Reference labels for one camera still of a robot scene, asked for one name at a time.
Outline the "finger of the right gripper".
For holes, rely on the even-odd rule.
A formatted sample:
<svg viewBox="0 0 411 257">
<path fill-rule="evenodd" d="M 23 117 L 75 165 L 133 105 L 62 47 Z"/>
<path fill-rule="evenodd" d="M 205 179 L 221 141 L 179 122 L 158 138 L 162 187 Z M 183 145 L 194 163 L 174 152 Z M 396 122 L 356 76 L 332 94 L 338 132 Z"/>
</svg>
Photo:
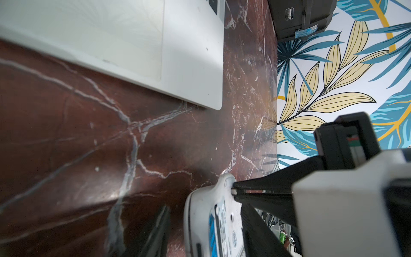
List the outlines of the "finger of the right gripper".
<svg viewBox="0 0 411 257">
<path fill-rule="evenodd" d="M 234 200 L 242 204 L 250 204 L 256 209 L 278 217 L 291 226 L 297 226 L 291 194 L 246 193 L 244 195 L 235 195 Z"/>
</svg>

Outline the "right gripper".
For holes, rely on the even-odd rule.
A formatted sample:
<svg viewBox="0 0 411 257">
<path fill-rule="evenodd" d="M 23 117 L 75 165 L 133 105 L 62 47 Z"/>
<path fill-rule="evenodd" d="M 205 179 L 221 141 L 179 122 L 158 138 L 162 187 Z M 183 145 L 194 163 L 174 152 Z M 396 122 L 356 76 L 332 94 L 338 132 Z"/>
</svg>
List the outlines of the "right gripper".
<svg viewBox="0 0 411 257">
<path fill-rule="evenodd" d="M 314 132 L 319 156 L 310 157 L 265 177 L 235 182 L 239 191 L 266 190 L 289 193 L 296 181 L 319 170 L 348 170 L 365 164 L 381 152 L 370 118 L 365 112 L 339 116 Z"/>
</svg>

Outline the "white wireless mouse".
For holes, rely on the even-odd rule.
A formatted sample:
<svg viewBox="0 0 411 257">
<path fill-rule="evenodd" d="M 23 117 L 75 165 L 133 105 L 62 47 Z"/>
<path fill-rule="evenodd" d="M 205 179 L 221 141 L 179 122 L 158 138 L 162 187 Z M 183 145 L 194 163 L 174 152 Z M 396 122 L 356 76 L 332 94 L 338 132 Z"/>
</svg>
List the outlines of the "white wireless mouse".
<svg viewBox="0 0 411 257">
<path fill-rule="evenodd" d="M 230 174 L 220 176 L 215 185 L 194 190 L 184 209 L 184 242 L 187 257 L 244 257 L 241 204 L 231 188 Z"/>
</svg>

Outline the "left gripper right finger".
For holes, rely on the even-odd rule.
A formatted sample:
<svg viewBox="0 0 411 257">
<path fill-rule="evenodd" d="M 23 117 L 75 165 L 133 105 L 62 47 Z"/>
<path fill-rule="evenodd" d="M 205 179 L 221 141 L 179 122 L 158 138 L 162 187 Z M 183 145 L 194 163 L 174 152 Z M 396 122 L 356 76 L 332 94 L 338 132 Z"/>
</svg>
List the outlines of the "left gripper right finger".
<svg viewBox="0 0 411 257">
<path fill-rule="evenodd" d="M 250 204 L 241 207 L 243 239 L 247 257 L 290 257 L 290 253 Z"/>
</svg>

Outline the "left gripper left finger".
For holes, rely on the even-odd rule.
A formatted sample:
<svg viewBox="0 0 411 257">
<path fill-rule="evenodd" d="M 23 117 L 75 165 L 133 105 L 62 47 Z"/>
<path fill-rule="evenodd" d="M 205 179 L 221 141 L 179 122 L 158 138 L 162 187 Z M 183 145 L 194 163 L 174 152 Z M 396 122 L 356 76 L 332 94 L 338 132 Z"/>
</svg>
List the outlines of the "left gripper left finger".
<svg viewBox="0 0 411 257">
<path fill-rule="evenodd" d="M 124 257 L 165 257 L 171 226 L 171 211 L 162 206 L 157 214 L 148 221 L 124 252 Z"/>
</svg>

